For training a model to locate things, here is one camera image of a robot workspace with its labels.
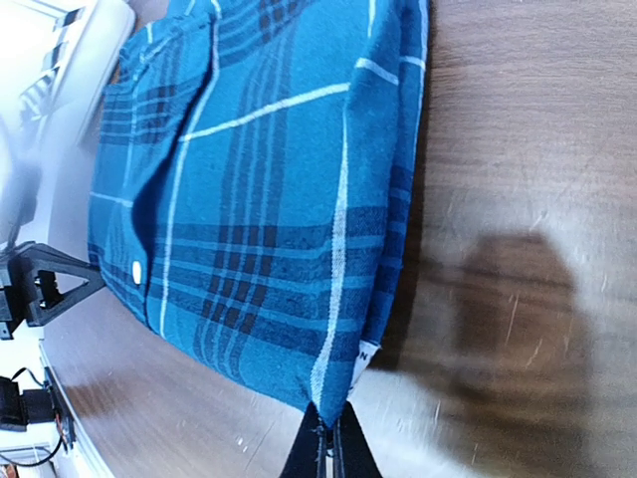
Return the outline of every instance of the brown tabletop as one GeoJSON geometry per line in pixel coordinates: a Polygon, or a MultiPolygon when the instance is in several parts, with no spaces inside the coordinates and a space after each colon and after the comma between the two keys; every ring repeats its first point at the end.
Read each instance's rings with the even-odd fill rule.
{"type": "MultiPolygon", "coordinates": [[[[406,266],[353,397],[386,477],[637,475],[635,25],[632,0],[433,2],[406,266]]],[[[91,168],[51,236],[80,256],[91,168]]],[[[45,350],[115,476],[280,472],[300,413],[108,291],[45,350]]]]}

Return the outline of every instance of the black clamp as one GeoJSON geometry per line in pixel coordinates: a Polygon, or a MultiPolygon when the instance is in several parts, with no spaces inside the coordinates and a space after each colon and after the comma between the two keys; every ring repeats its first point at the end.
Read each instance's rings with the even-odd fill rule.
{"type": "Polygon", "coordinates": [[[281,478],[325,478],[328,456],[333,478],[382,478],[349,402],[332,429],[310,403],[281,478]]]}

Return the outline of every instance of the shirt button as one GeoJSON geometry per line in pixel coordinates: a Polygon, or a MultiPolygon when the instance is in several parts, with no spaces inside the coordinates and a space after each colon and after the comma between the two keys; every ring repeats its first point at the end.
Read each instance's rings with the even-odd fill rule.
{"type": "Polygon", "coordinates": [[[132,282],[137,286],[141,284],[141,264],[139,261],[132,263],[132,282]]]}

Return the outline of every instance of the blue plaid shirt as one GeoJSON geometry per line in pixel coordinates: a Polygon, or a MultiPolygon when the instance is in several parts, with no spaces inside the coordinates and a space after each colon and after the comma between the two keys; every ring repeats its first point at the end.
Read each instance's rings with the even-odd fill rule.
{"type": "Polygon", "coordinates": [[[426,0],[173,0],[106,89],[90,257],[152,331],[328,424],[407,228],[426,0]]]}

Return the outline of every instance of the white label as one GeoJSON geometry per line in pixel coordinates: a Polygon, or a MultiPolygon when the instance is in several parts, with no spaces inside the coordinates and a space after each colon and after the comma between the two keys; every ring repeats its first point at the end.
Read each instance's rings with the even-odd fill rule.
{"type": "Polygon", "coordinates": [[[354,374],[351,378],[351,385],[349,386],[349,393],[354,389],[358,379],[362,375],[363,371],[367,368],[371,359],[376,355],[380,346],[375,346],[366,341],[360,341],[358,344],[358,357],[354,364],[354,374]]]}

